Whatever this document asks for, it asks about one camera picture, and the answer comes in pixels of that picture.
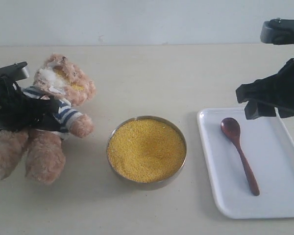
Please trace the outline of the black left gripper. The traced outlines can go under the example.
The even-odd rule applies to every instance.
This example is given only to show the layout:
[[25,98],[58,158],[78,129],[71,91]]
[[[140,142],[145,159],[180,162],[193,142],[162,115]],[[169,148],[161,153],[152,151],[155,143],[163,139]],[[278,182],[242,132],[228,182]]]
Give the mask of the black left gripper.
[[57,113],[59,104],[56,99],[32,99],[26,96],[18,81],[27,79],[25,70],[0,72],[0,129],[18,132],[25,128],[42,131],[59,131],[61,124],[50,115],[39,117],[39,113]]

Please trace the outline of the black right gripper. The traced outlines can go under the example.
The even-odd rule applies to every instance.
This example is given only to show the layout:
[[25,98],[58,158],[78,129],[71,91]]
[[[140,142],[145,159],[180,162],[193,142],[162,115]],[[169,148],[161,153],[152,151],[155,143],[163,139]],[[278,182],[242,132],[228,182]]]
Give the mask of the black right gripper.
[[278,73],[241,84],[235,93],[238,103],[249,101],[244,108],[247,120],[276,116],[274,107],[263,103],[274,103],[281,118],[294,117],[294,58],[288,60]]

